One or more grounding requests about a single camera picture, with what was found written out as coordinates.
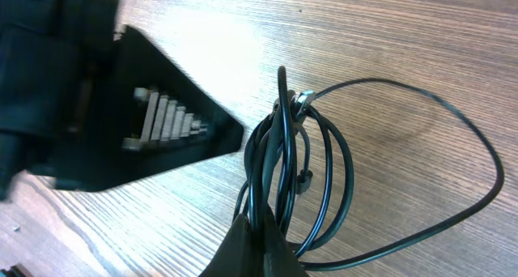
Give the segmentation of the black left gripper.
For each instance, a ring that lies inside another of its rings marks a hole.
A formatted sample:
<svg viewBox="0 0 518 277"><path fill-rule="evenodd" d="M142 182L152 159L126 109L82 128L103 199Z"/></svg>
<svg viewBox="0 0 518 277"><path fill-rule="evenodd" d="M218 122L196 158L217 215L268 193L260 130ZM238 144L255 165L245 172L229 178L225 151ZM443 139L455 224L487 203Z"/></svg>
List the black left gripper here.
<svg viewBox="0 0 518 277"><path fill-rule="evenodd" d="M119 0L1 0L1 198L79 130L112 50Z"/></svg>

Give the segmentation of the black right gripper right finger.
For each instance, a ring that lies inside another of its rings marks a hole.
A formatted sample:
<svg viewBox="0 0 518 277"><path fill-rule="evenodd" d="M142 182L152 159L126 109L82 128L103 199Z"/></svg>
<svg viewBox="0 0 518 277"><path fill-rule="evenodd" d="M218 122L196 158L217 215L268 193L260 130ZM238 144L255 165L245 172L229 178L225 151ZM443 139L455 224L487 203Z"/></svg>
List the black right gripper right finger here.
<svg viewBox="0 0 518 277"><path fill-rule="evenodd" d="M265 211L263 239L263 273L265 277L309 277L289 248L270 207L267 207Z"/></svg>

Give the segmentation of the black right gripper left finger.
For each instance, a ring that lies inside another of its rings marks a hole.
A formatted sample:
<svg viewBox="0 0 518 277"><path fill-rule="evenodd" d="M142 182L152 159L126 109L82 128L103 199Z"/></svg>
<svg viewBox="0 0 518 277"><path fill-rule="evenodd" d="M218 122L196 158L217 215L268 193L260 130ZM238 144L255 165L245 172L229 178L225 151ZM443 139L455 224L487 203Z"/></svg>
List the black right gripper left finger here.
<svg viewBox="0 0 518 277"><path fill-rule="evenodd" d="M248 218L238 215L200 277L253 277L261 274L260 251L253 245Z"/></svg>

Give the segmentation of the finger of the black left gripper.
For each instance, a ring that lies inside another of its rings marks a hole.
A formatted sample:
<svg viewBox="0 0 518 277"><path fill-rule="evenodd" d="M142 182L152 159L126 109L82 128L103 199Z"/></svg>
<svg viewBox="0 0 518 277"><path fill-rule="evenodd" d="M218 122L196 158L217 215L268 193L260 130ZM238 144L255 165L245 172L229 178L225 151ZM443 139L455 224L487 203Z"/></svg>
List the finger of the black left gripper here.
<svg viewBox="0 0 518 277"><path fill-rule="evenodd" d="M99 192L238 151L244 127L137 28L74 100L71 123L30 172L56 190Z"/></svg>

